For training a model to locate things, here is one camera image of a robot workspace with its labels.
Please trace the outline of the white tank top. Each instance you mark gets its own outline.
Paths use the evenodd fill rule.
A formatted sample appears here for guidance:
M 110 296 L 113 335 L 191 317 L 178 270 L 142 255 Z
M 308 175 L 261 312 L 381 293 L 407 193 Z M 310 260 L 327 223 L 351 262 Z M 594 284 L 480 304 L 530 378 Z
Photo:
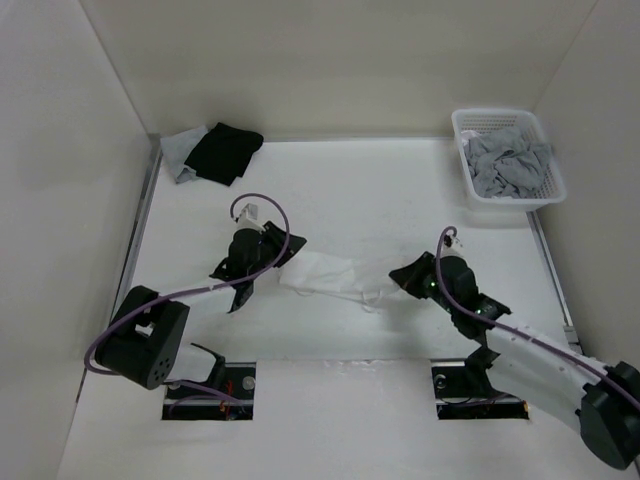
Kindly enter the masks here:
M 407 258 L 399 255 L 344 259 L 301 252 L 280 268 L 279 284 L 301 295 L 328 295 L 372 311 L 400 290 L 389 273 L 406 265 Z

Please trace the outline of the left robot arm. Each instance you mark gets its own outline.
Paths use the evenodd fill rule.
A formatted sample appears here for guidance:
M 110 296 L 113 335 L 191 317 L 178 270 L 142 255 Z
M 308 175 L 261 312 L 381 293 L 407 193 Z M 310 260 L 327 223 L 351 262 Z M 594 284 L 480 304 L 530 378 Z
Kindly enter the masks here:
M 203 286 L 162 295 L 139 285 L 126 295 L 109 327 L 86 355 L 90 370 L 122 376 L 153 390 L 170 378 L 188 320 L 240 310 L 254 293 L 255 279 L 281 268 L 307 243 L 273 222 L 242 221 L 226 257 Z

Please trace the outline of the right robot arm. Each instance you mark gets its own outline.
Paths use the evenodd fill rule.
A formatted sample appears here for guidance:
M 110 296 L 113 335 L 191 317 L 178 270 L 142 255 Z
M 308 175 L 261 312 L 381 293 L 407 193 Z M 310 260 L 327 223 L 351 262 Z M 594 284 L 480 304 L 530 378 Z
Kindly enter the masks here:
M 466 360 L 464 384 L 473 394 L 492 390 L 526 401 L 576 432 L 588 450 L 616 469 L 639 455 L 639 372 L 583 356 L 518 323 L 510 309 L 480 292 L 466 261 L 429 252 L 395 269 L 404 292 L 431 300 L 479 347 Z

